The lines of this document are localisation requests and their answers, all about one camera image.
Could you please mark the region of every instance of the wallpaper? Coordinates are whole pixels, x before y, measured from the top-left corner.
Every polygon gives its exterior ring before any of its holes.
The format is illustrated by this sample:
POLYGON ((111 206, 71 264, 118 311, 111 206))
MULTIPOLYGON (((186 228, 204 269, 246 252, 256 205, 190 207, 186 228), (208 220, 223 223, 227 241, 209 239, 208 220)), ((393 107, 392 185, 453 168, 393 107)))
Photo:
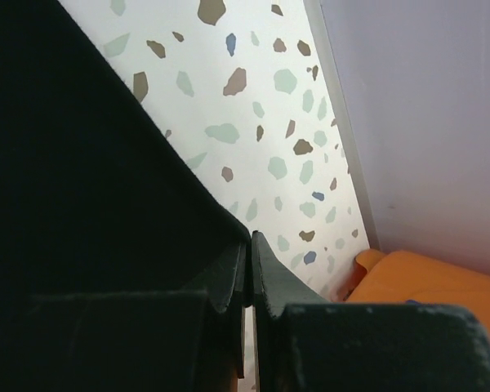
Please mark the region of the wallpaper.
POLYGON ((61 1, 212 195, 326 296, 368 241, 302 1, 61 1))

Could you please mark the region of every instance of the blue speckle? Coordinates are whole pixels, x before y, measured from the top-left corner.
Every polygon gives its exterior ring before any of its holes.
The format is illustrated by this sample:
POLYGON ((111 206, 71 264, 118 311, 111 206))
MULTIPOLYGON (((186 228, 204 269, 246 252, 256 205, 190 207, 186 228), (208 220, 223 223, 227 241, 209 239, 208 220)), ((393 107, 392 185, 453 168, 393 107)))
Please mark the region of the blue speckle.
POLYGON ((227 51, 229 51, 230 56, 234 56, 234 50, 236 50, 236 36, 234 34, 229 34, 225 40, 227 44, 227 51))
POLYGON ((318 199, 320 202, 322 202, 325 199, 325 195, 322 194, 321 192, 313 192, 312 197, 318 199))
POLYGON ((303 262, 305 264, 314 263, 316 261, 316 252, 310 251, 303 257, 303 262))

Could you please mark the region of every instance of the orange fabric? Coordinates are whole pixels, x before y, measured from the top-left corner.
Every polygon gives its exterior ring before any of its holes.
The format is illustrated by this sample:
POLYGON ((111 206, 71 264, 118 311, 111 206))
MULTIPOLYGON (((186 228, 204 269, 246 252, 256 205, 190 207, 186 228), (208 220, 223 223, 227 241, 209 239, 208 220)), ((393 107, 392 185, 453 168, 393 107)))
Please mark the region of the orange fabric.
POLYGON ((356 256, 356 263, 365 267, 367 272, 370 272, 374 266, 381 261, 386 254, 376 249, 368 249, 363 251, 356 256))
POLYGON ((490 334, 490 276, 411 252, 380 259, 347 302, 406 300, 465 306, 490 334))

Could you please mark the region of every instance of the mint green speckle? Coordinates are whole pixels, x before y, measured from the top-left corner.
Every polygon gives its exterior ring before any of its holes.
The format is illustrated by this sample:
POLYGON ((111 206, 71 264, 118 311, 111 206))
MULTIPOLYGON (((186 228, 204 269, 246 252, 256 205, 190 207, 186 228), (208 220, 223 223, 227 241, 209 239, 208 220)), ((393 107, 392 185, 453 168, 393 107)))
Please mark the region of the mint green speckle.
POLYGON ((281 252, 286 252, 288 251, 288 248, 290 248, 290 243, 288 243, 288 241, 285 239, 285 237, 283 237, 282 235, 279 235, 278 236, 278 249, 281 251, 281 252))
POLYGON ((325 217, 325 221, 327 223, 332 223, 336 219, 336 208, 332 207, 332 210, 330 210, 325 217))
POLYGON ((314 143, 319 147, 323 147, 327 143, 327 135, 323 131, 316 131, 314 133, 314 143))
POLYGON ((274 176, 276 180, 281 180, 287 175, 287 165, 285 161, 280 157, 272 157, 269 161, 269 173, 274 176))
POLYGON ((104 45, 105 57, 115 57, 121 55, 123 51, 125 51, 125 47, 127 46, 130 35, 131 33, 120 35, 118 38, 107 42, 104 45))
POLYGON ((122 16, 125 11, 125 0, 111 0, 111 10, 116 15, 122 16))
POLYGON ((301 108, 304 112, 310 113, 314 106, 314 95, 312 95, 312 90, 307 90, 303 93, 303 105, 301 108))
POLYGON ((245 219, 247 222, 252 221, 258 215, 258 203, 254 198, 248 206, 247 214, 245 215, 245 219))
POLYGON ((186 96, 194 96, 194 90, 192 84, 190 84, 189 75, 186 72, 178 72, 176 77, 176 85, 186 96))
POLYGON ((336 249, 343 249, 345 246, 345 240, 343 238, 338 238, 336 240, 336 249))
POLYGON ((291 270, 294 270, 302 261, 303 261, 303 253, 298 253, 291 260, 291 270))
POLYGON ((276 198, 274 199, 274 206, 278 211, 281 211, 281 209, 283 208, 283 202, 281 201, 281 198, 279 196, 276 196, 276 198))
POLYGON ((229 207, 229 212, 232 215, 236 215, 236 212, 238 212, 238 202, 234 202, 232 206, 229 207))
POLYGON ((300 211, 307 215, 309 218, 316 215, 316 206, 314 203, 303 203, 300 205, 300 211))
POLYGON ((263 118, 263 116, 265 116, 265 111, 259 102, 252 102, 252 110, 254 110, 254 114, 259 118, 263 118))
POLYGON ((300 181, 302 184, 307 184, 310 181, 310 177, 314 173, 314 164, 312 161, 307 161, 303 163, 300 173, 300 181))
POLYGON ((199 165, 202 164, 203 160, 207 156, 207 153, 201 153, 200 155, 196 155, 191 159, 187 159, 185 163, 189 167, 190 170, 197 169, 199 165))
POLYGON ((333 255, 329 255, 327 257, 327 261, 328 261, 328 267, 327 267, 327 272, 329 274, 332 273, 332 271, 334 270, 334 265, 336 264, 336 259, 334 258, 333 255))
POLYGON ((323 97, 321 99, 321 103, 319 104, 319 108, 318 108, 318 120, 323 120, 326 115, 327 115, 327 101, 325 100, 325 97, 323 97))
POLYGON ((274 74, 274 86, 276 90, 292 94, 296 89, 297 79, 290 69, 280 69, 274 74))
POLYGON ((211 125, 205 128, 207 136, 212 137, 222 143, 233 145, 239 139, 239 132, 232 124, 211 125))
POLYGON ((252 45, 254 45, 255 47, 260 45, 260 40, 256 36, 256 33, 254 33, 253 31, 251 31, 251 42, 252 42, 252 45))

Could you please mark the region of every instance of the white wall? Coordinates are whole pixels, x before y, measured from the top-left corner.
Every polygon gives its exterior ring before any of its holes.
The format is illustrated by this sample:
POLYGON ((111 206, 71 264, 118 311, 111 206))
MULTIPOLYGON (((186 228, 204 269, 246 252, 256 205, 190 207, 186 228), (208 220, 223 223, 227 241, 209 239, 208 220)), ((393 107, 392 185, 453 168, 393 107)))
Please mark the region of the white wall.
POLYGON ((490 0, 322 0, 384 250, 490 273, 490 0))

